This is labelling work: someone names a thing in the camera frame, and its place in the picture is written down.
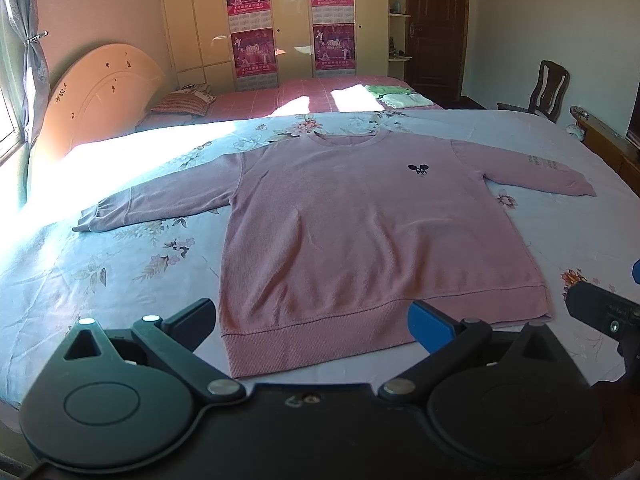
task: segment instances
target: floral bedsheet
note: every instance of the floral bedsheet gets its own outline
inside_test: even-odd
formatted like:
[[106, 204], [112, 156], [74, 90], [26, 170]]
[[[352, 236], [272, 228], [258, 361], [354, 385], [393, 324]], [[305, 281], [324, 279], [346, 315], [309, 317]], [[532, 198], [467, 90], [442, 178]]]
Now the floral bedsheet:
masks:
[[[540, 266], [554, 312], [551, 328], [589, 382], [623, 372], [616, 343], [568, 316], [566, 288], [590, 280], [640, 301], [631, 276], [640, 259], [635, 236], [640, 200], [597, 156], [555, 124], [529, 114], [490, 110], [332, 113], [178, 126], [76, 148], [40, 190], [0, 249], [0, 399], [19, 406], [69, 327], [93, 317], [125, 328], [145, 314], [167, 317], [199, 298], [218, 298], [229, 208], [196, 216], [75, 233], [83, 207], [132, 184], [307, 132], [366, 134], [386, 128], [471, 140], [543, 156], [580, 171], [597, 198], [567, 197], [488, 182]], [[196, 354], [222, 371], [216, 330]], [[246, 381], [369, 382], [424, 358], [418, 344], [372, 352]]]

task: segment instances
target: wardrobe door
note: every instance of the wardrobe door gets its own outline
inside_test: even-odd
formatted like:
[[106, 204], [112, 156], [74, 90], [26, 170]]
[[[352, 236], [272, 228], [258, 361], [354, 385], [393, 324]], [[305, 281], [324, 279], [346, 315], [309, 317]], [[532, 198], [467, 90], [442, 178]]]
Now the wardrobe door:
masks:
[[226, 94], [235, 90], [234, 64], [231, 61], [204, 67], [204, 75], [214, 95]]
[[206, 82], [204, 79], [204, 70], [201, 68], [194, 68], [193, 70], [178, 72], [178, 86], [180, 88], [183, 88], [187, 85], [199, 85], [204, 82]]
[[164, 15], [176, 72], [202, 66], [191, 0], [164, 0]]
[[386, 75], [389, 60], [388, 0], [355, 0], [356, 74]]
[[278, 79], [313, 77], [309, 0], [271, 0]]
[[202, 63], [210, 65], [231, 60], [225, 0], [193, 0], [193, 9]]

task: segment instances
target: pink sweatshirt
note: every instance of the pink sweatshirt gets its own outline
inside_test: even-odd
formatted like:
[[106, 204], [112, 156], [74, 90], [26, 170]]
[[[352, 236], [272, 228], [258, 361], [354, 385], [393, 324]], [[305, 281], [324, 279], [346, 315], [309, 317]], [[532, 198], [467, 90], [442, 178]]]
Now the pink sweatshirt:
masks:
[[385, 130], [309, 134], [116, 193], [74, 230], [231, 205], [222, 338], [234, 377], [267, 374], [412, 341], [415, 299], [490, 323], [547, 314], [542, 275], [484, 177], [595, 196], [536, 156]]

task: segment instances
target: sweatshirt cuff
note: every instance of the sweatshirt cuff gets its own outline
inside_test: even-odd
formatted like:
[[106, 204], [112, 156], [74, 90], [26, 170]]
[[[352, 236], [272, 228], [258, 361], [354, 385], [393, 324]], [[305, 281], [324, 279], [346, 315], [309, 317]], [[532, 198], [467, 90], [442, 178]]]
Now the sweatshirt cuff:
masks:
[[574, 183], [572, 191], [574, 192], [575, 196], [597, 196], [595, 190], [593, 189], [593, 186], [586, 180], [577, 180]]
[[95, 218], [98, 213], [98, 205], [92, 205], [90, 208], [83, 209], [82, 214], [80, 215], [80, 219], [78, 220], [78, 225], [73, 227], [71, 230], [75, 232], [80, 231], [90, 231], [89, 224], [91, 220]]

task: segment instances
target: metal screw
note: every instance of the metal screw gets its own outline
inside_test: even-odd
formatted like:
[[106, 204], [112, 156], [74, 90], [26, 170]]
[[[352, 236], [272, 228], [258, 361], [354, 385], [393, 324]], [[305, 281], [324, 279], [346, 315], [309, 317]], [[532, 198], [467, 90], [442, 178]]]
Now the metal screw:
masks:
[[383, 389], [391, 395], [407, 395], [415, 390], [415, 384], [409, 379], [391, 379], [384, 384]]
[[207, 385], [207, 390], [214, 395], [231, 395], [240, 389], [240, 384], [231, 379], [216, 379]]
[[302, 397], [302, 400], [304, 400], [307, 404], [317, 404], [318, 402], [320, 402], [320, 397], [314, 394], [308, 394]]
[[299, 408], [302, 406], [302, 399], [298, 396], [291, 396], [289, 399], [285, 400], [284, 403], [290, 408]]

